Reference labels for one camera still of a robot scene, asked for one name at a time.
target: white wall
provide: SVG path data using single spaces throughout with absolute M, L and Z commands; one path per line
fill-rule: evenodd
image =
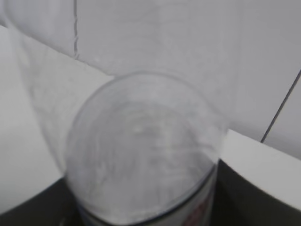
M 300 10 L 300 0 L 245 0 L 241 77 L 232 129 L 258 141 L 301 69 Z

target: tile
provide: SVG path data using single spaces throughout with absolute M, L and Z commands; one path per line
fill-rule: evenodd
M 232 129 L 261 140 L 301 66 L 299 0 L 245 0 Z
M 301 80 L 264 143 L 301 160 Z

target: dark surface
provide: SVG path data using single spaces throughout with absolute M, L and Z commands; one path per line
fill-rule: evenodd
M 287 207 L 281 202 L 266 195 L 264 192 L 254 187 L 252 184 L 235 173 L 224 162 L 220 162 L 211 226 L 257 225 L 251 224 L 253 223 L 253 220 L 249 219 L 248 215 L 247 217 L 244 217 L 238 210 L 238 207 L 233 201 L 235 198 L 231 198 L 232 196 L 229 195 L 228 192 L 229 188 L 225 188 L 224 178 L 221 179 L 221 177 L 224 176 L 239 179 L 239 186 L 241 186 L 241 182 L 244 184 L 242 187 L 232 184 L 233 188 L 237 190 L 246 189 L 249 191 L 251 189 L 251 191 L 255 191 L 258 199 L 254 200 L 254 202 L 257 202 L 258 209 L 261 209 L 262 200 L 268 200 L 272 203 L 271 205 L 277 205 L 278 207 L 281 207 L 281 210 L 283 210 L 285 213 L 289 212 L 290 214 L 288 215 L 278 216 L 278 218 L 281 218 L 281 225 L 295 225 L 291 224 L 292 221 L 287 219 L 287 217 L 293 217 L 294 222 L 298 219 L 301 219 L 300 212 L 296 211 L 291 214 L 292 208 Z M 267 226 L 275 225 L 270 224 L 270 222 L 267 223 L 266 221 L 264 221 L 264 223 Z M 1 215 L 0 226 L 83 226 L 83 224 L 76 209 L 75 200 L 72 194 L 68 190 L 65 182 L 60 179 L 44 192 Z

